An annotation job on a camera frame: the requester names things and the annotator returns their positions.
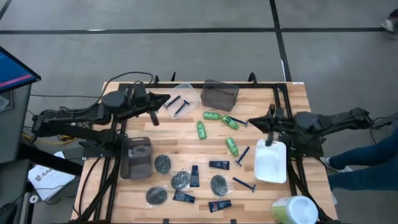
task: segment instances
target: round container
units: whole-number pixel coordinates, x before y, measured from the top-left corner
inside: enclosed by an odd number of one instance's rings
[[[271,212],[283,224],[314,224],[318,220],[317,207],[305,196],[277,199],[272,204]]]

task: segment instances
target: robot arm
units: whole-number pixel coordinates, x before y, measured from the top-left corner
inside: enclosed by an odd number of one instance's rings
[[[32,132],[38,137],[50,137],[64,134],[71,137],[94,140],[98,144],[112,144],[117,138],[114,130],[95,131],[72,126],[72,123],[91,122],[106,125],[111,119],[125,119],[149,113],[154,125],[159,125],[156,111],[170,98],[170,95],[146,93],[144,84],[134,85],[131,100],[121,91],[112,91],[104,95],[101,103],[91,105],[83,110],[45,110],[34,116]]]
[[[325,116],[310,112],[299,112],[293,118],[284,117],[282,108],[270,105],[267,115],[251,118],[249,122],[268,134],[266,144],[272,143],[273,133],[280,133],[279,139],[288,147],[305,156],[321,156],[324,136],[344,129],[368,129],[372,126],[369,112],[355,108],[347,112]]]

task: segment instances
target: jeans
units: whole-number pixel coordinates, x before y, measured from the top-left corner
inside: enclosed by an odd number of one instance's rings
[[[329,175],[332,190],[398,190],[398,129],[377,144],[331,157],[329,163],[336,169],[350,165],[369,166]]]

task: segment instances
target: table leg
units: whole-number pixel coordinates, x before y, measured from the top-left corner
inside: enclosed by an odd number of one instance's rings
[[[59,158],[55,155],[41,151],[36,147],[27,146],[25,144],[19,145],[18,159],[28,159],[34,164],[53,168],[57,171],[75,176],[81,176],[81,172],[83,170],[82,165]]]

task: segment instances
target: screen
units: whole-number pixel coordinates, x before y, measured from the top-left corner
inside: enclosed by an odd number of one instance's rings
[[[29,71],[0,52],[0,91],[35,79]]]

